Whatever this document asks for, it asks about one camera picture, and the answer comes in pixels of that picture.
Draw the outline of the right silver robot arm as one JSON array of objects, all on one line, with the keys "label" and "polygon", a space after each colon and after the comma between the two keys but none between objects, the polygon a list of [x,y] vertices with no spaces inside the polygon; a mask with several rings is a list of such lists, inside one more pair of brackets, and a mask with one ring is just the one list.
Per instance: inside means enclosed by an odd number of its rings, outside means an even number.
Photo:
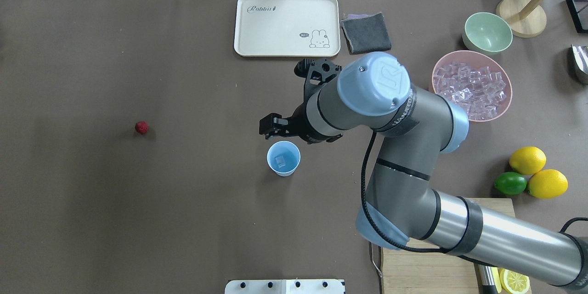
[{"label": "right silver robot arm", "polygon": [[466,139],[466,112],[410,82],[406,68],[385,52],[338,66],[301,60],[303,102],[292,116],[271,113],[259,133],[333,142],[367,126],[384,137],[369,181],[361,174],[359,233],[387,249],[439,253],[496,266],[544,281],[570,294],[587,292],[587,240],[553,232],[429,186],[441,153]]}]

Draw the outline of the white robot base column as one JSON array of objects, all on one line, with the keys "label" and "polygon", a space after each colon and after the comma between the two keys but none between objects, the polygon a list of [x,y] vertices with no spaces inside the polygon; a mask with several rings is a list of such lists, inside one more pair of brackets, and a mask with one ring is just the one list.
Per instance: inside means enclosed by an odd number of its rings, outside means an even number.
[{"label": "white robot base column", "polygon": [[339,279],[263,279],[227,282],[225,294],[345,294]]}]

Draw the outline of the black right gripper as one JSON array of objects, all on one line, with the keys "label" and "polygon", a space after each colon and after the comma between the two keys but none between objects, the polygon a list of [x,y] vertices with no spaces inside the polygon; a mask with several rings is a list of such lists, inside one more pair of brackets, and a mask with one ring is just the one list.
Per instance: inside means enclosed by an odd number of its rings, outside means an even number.
[{"label": "black right gripper", "polygon": [[287,137],[289,124],[292,125],[291,133],[309,145],[334,142],[344,135],[343,131],[331,126],[321,115],[318,101],[300,105],[289,119],[284,119],[277,113],[264,116],[259,120],[259,135],[266,140]]}]

